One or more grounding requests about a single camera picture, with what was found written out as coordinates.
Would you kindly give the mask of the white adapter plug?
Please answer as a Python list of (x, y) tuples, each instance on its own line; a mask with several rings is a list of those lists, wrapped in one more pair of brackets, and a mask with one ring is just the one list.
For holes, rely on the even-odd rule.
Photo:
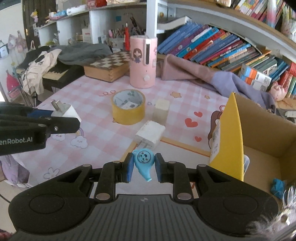
[(51, 101), (54, 111), (51, 113), (52, 117), (65, 117), (65, 118), (77, 118), (81, 122), (81, 118), (78, 115), (74, 107), (68, 103), (62, 103), (60, 100)]

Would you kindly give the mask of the white charger plug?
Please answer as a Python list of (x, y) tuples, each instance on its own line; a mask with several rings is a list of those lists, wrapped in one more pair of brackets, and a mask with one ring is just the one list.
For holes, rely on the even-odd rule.
[(166, 127), (148, 120), (135, 134), (134, 141), (142, 147), (153, 150), (160, 142)]

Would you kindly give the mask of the cream cube block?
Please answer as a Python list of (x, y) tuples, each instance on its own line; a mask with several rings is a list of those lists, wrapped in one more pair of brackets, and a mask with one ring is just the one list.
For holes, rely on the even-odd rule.
[(170, 102), (168, 100), (158, 99), (154, 106), (152, 121), (165, 126), (168, 118), (169, 109), (170, 109)]

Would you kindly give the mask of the yellow tape roll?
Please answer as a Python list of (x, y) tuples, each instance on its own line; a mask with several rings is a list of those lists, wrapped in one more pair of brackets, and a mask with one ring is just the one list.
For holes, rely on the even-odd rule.
[(111, 98), (112, 116), (116, 123), (134, 125), (145, 117), (145, 96), (135, 89), (126, 89)]

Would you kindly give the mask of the pink checkered table mat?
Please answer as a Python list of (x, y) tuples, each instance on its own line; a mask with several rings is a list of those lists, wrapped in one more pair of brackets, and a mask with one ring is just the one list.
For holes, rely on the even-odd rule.
[(42, 150), (15, 154), (15, 161), (29, 172), (20, 186), (35, 186), (83, 164), (99, 168), (123, 160), (162, 99), (169, 102), (169, 110), (154, 151), (189, 168), (208, 164), (211, 115), (224, 109), (226, 97), (187, 80), (156, 79), (151, 88), (136, 89), (127, 76), (113, 83), (81, 77), (39, 105), (48, 110), (56, 100), (72, 105), (81, 118), (80, 128), (52, 135)]

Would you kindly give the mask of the cream shirt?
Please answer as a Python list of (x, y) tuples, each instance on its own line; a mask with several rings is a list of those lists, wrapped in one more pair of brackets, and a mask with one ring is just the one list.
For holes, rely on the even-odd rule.
[(43, 75), (57, 64), (57, 59), (61, 52), (61, 49), (54, 49), (49, 52), (43, 51), (36, 60), (29, 64), (22, 75), (23, 90), (27, 94), (44, 93)]

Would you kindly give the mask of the grey garment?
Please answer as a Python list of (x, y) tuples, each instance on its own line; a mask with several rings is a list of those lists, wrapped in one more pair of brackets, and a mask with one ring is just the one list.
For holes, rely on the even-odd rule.
[(75, 43), (72, 45), (59, 45), (50, 48), (50, 51), (60, 49), (58, 60), (66, 65), (85, 66), (103, 59), (112, 54), (110, 47), (106, 44)]

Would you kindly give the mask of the wooden chess box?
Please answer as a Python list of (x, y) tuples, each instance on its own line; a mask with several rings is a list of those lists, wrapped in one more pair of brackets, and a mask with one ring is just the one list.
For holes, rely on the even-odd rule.
[(121, 51), (84, 66), (85, 76), (112, 83), (130, 70), (130, 53)]

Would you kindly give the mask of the yellow cardboard box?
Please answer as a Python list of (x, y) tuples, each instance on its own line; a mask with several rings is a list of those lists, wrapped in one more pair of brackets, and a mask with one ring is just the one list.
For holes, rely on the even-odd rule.
[(209, 165), (265, 192), (275, 178), (295, 185), (295, 124), (233, 93), (213, 132)]

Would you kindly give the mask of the pink purple cloth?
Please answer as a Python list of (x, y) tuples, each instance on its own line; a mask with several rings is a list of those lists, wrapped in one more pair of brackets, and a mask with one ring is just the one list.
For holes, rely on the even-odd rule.
[(156, 73), (161, 80), (190, 80), (224, 97), (237, 93), (272, 113), (276, 111), (275, 101), (270, 93), (254, 89), (229, 71), (215, 71), (169, 54), (165, 59), (157, 61)]

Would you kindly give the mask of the blue toy piece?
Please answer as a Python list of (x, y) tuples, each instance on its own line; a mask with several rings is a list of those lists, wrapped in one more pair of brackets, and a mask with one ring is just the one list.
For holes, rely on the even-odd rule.
[(277, 198), (282, 199), (285, 192), (285, 182), (274, 178), (270, 192)]

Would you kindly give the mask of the pink cartoon humidifier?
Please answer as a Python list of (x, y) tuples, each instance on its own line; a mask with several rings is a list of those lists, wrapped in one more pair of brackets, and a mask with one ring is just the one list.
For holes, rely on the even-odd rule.
[(150, 88), (156, 80), (157, 38), (146, 35), (130, 37), (130, 84), (135, 88)]

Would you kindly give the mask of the orange white carton box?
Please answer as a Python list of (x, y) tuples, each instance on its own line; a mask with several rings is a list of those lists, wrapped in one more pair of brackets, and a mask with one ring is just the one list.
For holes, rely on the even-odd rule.
[(238, 73), (239, 78), (253, 87), (256, 90), (263, 92), (267, 91), (271, 83), (271, 78), (254, 68), (249, 67), (246, 64), (243, 64), (241, 70)]

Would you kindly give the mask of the pink pig figurine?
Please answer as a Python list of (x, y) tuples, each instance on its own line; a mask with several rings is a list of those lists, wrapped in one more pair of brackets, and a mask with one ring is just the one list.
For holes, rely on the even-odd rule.
[(287, 94), (287, 89), (284, 88), (282, 85), (279, 85), (278, 82), (274, 82), (271, 86), (271, 89), (269, 93), (272, 95), (274, 101), (282, 101), (286, 94)]

